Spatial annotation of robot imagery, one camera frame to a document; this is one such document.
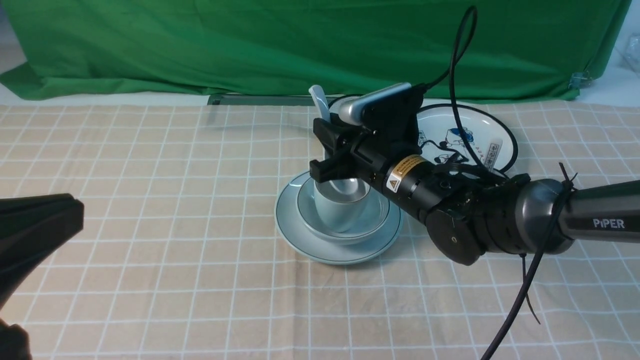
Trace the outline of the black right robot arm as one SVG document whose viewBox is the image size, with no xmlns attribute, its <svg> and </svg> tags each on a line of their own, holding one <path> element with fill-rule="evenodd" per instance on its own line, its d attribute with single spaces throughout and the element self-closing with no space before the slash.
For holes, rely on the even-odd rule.
<svg viewBox="0 0 640 360">
<path fill-rule="evenodd" d="M 482 165 L 425 159 L 418 112 L 426 90 L 400 83 L 315 118 L 312 132 L 326 157 L 310 162 L 311 178 L 362 180 L 462 265 L 486 252 L 558 255 L 575 239 L 639 242 L 638 180 L 577 190 L 570 178 L 506 178 Z"/>
</svg>

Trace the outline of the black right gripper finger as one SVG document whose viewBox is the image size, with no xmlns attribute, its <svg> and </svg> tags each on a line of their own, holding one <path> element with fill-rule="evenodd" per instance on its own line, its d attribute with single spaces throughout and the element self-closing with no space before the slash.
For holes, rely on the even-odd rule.
<svg viewBox="0 0 640 360">
<path fill-rule="evenodd" d="M 323 150 L 321 161 L 309 164 L 310 177 L 317 183 L 359 179 L 358 165 L 351 150 Z"/>
<path fill-rule="evenodd" d="M 333 123 L 313 119 L 313 134 L 326 151 L 337 151 L 356 139 L 361 134 L 361 128 L 343 121 Z"/>
</svg>

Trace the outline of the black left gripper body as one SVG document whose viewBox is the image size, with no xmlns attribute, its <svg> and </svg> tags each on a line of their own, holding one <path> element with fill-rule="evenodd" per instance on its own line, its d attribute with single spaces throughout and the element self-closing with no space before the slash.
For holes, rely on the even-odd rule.
<svg viewBox="0 0 640 360">
<path fill-rule="evenodd" d="M 0 201 L 0 306 L 47 257 L 83 230 L 84 204 L 69 193 Z"/>
</svg>

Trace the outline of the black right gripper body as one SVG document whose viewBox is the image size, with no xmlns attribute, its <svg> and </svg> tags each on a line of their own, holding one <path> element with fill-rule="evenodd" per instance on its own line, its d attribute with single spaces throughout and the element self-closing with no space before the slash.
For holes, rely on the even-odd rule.
<svg viewBox="0 0 640 360">
<path fill-rule="evenodd" d="M 425 88 L 410 88 L 365 110 L 365 124 L 351 147 L 358 175 L 378 192 L 388 191 L 393 167 L 409 155 L 420 155 L 418 111 Z"/>
</svg>

